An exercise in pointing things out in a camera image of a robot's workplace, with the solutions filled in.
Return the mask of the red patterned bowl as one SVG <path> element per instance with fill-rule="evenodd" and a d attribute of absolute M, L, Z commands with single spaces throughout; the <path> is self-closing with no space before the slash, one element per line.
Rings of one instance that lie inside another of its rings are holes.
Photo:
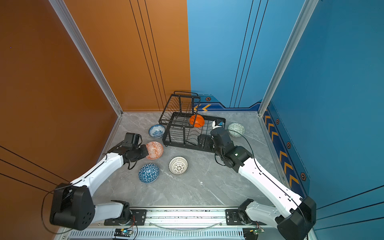
<path fill-rule="evenodd" d="M 148 150 L 148 155 L 146 156 L 146 158 L 148 160 L 156 160 L 160 158 L 164 153 L 163 145 L 159 142 L 149 142 L 148 144 L 146 144 L 146 147 Z"/>

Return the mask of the dark blue geometric bowl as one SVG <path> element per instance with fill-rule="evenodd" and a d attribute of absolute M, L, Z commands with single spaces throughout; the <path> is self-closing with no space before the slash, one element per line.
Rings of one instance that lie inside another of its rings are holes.
<path fill-rule="evenodd" d="M 160 174 L 160 169 L 155 164 L 144 165 L 138 173 L 139 180 L 142 183 L 149 184 L 154 182 Z"/>

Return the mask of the orange plastic bowl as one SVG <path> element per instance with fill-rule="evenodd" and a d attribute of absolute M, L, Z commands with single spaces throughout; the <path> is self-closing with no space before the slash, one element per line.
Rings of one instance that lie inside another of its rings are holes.
<path fill-rule="evenodd" d="M 205 119 L 203 116 L 197 114 L 190 117 L 189 123 L 194 128 L 202 128 L 205 125 Z"/>

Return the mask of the black wire dish rack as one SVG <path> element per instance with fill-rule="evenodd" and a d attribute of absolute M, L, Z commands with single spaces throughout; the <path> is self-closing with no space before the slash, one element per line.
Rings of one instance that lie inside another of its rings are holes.
<path fill-rule="evenodd" d="M 212 121 L 221 118 L 202 115 L 200 105 L 201 97 L 197 93 L 175 91 L 171 94 L 159 119 L 159 124 L 166 128 L 162 137 L 165 146 L 200 151 L 198 136 L 211 135 Z M 194 128 L 189 123 L 190 117 L 197 114 L 205 119 L 202 128 Z"/>

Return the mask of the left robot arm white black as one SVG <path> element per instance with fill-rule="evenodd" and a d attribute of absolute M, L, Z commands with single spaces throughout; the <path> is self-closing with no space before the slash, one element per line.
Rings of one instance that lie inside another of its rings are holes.
<path fill-rule="evenodd" d="M 86 173 L 69 184 L 59 184 L 50 192 L 53 194 L 50 224 L 68 228 L 69 231 L 82 231 L 90 224 L 102 220 L 129 222 L 132 213 L 128 202 L 113 200 L 107 204 L 96 205 L 93 195 L 116 170 L 124 165 L 128 165 L 131 170 L 148 154 L 140 134 L 126 133 L 124 140 L 108 150 Z"/>

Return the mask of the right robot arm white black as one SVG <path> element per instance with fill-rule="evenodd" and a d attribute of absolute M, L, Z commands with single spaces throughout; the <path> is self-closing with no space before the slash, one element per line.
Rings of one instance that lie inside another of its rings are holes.
<path fill-rule="evenodd" d="M 310 197 L 293 192 L 270 174 L 255 157 L 252 147 L 236 146 L 230 130 L 215 127 L 209 135 L 198 137 L 199 146 L 212 151 L 222 160 L 222 165 L 233 169 L 273 204 L 262 205 L 247 199 L 238 207 L 238 219 L 244 225 L 259 223 L 275 228 L 286 240 L 313 240 L 316 224 L 316 203 Z"/>

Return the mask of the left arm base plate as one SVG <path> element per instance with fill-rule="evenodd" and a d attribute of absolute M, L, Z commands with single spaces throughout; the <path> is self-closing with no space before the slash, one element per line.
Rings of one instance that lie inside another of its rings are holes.
<path fill-rule="evenodd" d="M 145 209 L 131 210 L 131 218 L 129 220 L 108 219 L 104 221 L 105 226 L 144 226 L 147 216 Z"/>

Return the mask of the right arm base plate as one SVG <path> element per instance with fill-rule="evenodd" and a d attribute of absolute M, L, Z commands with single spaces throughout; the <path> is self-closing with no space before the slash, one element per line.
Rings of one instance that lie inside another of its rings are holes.
<path fill-rule="evenodd" d="M 225 210 L 226 223 L 228 226 L 266 226 L 263 222 L 252 221 L 245 213 L 238 209 Z"/>

